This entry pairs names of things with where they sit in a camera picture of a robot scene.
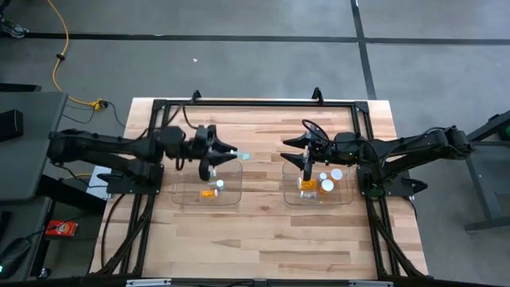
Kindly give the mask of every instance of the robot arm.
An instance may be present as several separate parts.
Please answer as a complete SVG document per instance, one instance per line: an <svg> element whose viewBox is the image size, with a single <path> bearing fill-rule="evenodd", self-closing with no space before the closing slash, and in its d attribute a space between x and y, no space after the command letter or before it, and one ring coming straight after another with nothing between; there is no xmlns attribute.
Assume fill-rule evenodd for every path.
<svg viewBox="0 0 510 287"><path fill-rule="evenodd" d="M398 174L436 159L465 159L472 152L463 131L455 126L430 128L421 135L398 140L366 140L352 132L338 133L334 140L313 122L304 120L309 132L285 140L284 144L306 149L302 154L282 153L282 157L304 171L303 180L310 180L314 163L348 165L358 164L360 188L368 195L382 194ZM401 157L386 161L393 156Z"/></svg>
<svg viewBox="0 0 510 287"><path fill-rule="evenodd" d="M155 167L160 166L163 153L176 160L178 170L185 160L200 160L198 173L202 180L209 180L209 166L215 167L237 157L230 152L237 148L223 143L214 125L198 126L195 137L189 140L185 140L186 134L177 126L159 128L152 137L140 136L135 140L74 129L53 132L49 138L47 156L52 163L83 160L122 171L138 183L150 184L155 180ZM126 159L117 154L135 158Z"/></svg>

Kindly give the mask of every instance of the wooden table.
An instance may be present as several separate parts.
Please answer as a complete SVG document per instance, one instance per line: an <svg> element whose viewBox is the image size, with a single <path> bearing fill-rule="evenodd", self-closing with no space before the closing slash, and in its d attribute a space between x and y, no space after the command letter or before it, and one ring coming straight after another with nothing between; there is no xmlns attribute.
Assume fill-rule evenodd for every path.
<svg viewBox="0 0 510 287"><path fill-rule="evenodd" d="M148 126L153 100L133 99L125 137L135 138ZM389 102L368 103L375 138L394 139ZM281 141L303 134L300 122L303 118L320 124L330 137L352 131L350 111L294 107L188 107L186 111L191 123L216 124L222 141L251 154L251 160L241 161L242 199L231 207L174 203L171 198L174 162L165 158L165 178L152 215L144 277L376 278L367 210L354 172L347 177L355 189L353 201L347 205L289 206L281 191L284 160L279 153L299 151ZM193 136L182 112L173 124L182 127L188 137ZM126 236L132 200L133 196L127 195L114 211L106 238L107 260ZM113 201L108 202L104 220ZM416 267L426 273L412 206L404 199L387 201L396 242ZM390 270L386 244L381 247L386 269ZM100 240L91 272L99 267Z"/></svg>

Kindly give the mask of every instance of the red box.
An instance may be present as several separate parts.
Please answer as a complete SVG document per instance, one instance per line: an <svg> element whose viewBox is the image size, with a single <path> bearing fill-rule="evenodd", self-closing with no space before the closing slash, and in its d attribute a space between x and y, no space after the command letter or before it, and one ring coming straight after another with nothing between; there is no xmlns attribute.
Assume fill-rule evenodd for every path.
<svg viewBox="0 0 510 287"><path fill-rule="evenodd" d="M73 236L77 231L78 223L63 220L51 220L46 228L49 236Z"/></svg>

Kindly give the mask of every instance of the black floor stripe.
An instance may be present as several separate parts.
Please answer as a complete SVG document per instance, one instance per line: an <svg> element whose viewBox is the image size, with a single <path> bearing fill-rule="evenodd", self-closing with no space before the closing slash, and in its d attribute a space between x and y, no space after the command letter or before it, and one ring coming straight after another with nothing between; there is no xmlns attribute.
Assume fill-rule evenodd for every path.
<svg viewBox="0 0 510 287"><path fill-rule="evenodd" d="M368 100L377 100L375 96L374 79L370 70L370 62L368 61L367 43L364 41L365 33L361 17L359 16L359 8L356 0L351 0L352 16L354 17L354 26L356 28L356 36L358 37L359 57L361 58L361 68L363 69L363 77L365 78L365 87L367 88Z"/></svg>
<svg viewBox="0 0 510 287"><path fill-rule="evenodd" d="M10 37L0 33L0 37ZM63 33L29 33L31 39L65 39ZM116 40L116 41L271 41L271 42L315 42L315 43L358 43L403 44L403 45L510 45L510 39L447 39L447 38L406 38L406 37L327 37L327 36L236 36L236 35L150 35L119 33L71 33L73 40Z"/></svg>
<svg viewBox="0 0 510 287"><path fill-rule="evenodd" d="M369 44L403 45L510 45L510 39L445 39L445 38L386 38L366 37Z"/></svg>
<svg viewBox="0 0 510 287"><path fill-rule="evenodd" d="M28 33L32 39L65 39L64 33ZM312 42L312 43L356 43L356 37L314 37L314 36L223 36L223 35L149 35L110 33L71 33L73 40L115 40L115 41L267 41L267 42Z"/></svg>

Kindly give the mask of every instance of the clear plastic container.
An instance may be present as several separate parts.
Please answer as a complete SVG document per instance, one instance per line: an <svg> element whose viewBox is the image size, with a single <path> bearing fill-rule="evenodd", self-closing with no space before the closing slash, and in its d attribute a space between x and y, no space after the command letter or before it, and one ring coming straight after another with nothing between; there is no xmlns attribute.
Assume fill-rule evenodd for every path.
<svg viewBox="0 0 510 287"><path fill-rule="evenodd" d="M302 184L303 172L292 163L285 163L281 184L285 202L293 206L334 206L351 203L354 196L353 180L355 180L352 178L351 169L354 168L315 163L311 179L315 183L311 184L310 187L306 187ZM323 181L325 182L325 189L321 188ZM329 181L333 182L331 191L328 191L331 184Z"/></svg>
<svg viewBox="0 0 510 287"><path fill-rule="evenodd" d="M172 201L188 206L230 206L241 200L242 165L231 160L217 166L209 182L198 176L198 161L186 162L172 175Z"/></svg>

